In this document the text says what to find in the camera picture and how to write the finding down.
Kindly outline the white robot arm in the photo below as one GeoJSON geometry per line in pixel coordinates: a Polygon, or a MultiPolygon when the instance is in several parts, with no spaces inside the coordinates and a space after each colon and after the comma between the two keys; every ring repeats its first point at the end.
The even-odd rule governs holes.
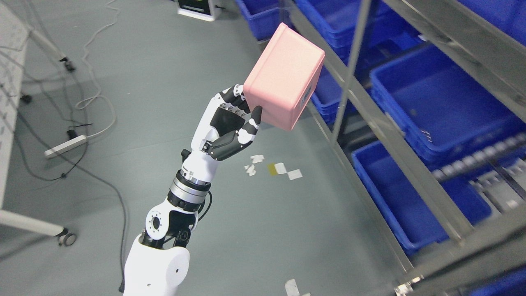
{"type": "Polygon", "coordinates": [[[262,108],[250,108],[244,87],[236,84],[209,101],[182,166],[161,204],[146,215],[133,241],[120,292],[125,296],[174,296],[189,270],[187,245],[207,212],[206,197],[220,161],[248,148],[261,124],[262,108]]]}

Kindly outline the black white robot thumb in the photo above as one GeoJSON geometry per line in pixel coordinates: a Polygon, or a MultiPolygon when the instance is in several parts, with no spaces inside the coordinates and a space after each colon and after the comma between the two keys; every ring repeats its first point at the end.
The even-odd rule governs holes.
{"type": "Polygon", "coordinates": [[[256,106],[245,120],[227,109],[218,108],[210,121],[219,137],[205,142],[205,153],[222,161],[244,150],[255,140],[261,124],[263,108],[256,106]]]}

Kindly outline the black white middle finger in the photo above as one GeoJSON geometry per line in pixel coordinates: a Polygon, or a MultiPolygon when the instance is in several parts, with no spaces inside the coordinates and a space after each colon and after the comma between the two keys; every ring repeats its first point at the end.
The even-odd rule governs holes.
{"type": "Polygon", "coordinates": [[[235,84],[235,86],[231,88],[231,97],[233,99],[245,99],[243,85],[235,84]]]}

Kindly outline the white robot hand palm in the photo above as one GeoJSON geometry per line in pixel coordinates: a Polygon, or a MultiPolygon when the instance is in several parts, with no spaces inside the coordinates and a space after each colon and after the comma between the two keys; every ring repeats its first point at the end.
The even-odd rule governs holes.
{"type": "Polygon", "coordinates": [[[233,106],[231,92],[218,92],[210,99],[190,143],[191,152],[183,161],[181,168],[183,178],[192,183],[211,183],[220,163],[205,153],[205,142],[219,137],[217,131],[210,125],[212,116],[218,108],[227,109],[245,120],[250,118],[250,114],[245,114],[233,106]]]}

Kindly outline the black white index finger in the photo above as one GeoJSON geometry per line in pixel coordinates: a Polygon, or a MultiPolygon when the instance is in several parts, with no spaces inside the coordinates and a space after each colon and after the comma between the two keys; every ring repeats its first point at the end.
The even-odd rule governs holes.
{"type": "Polygon", "coordinates": [[[248,106],[248,103],[246,101],[246,97],[244,94],[238,94],[234,96],[233,106],[236,107],[237,109],[240,109],[245,114],[251,113],[250,107],[248,106]]]}

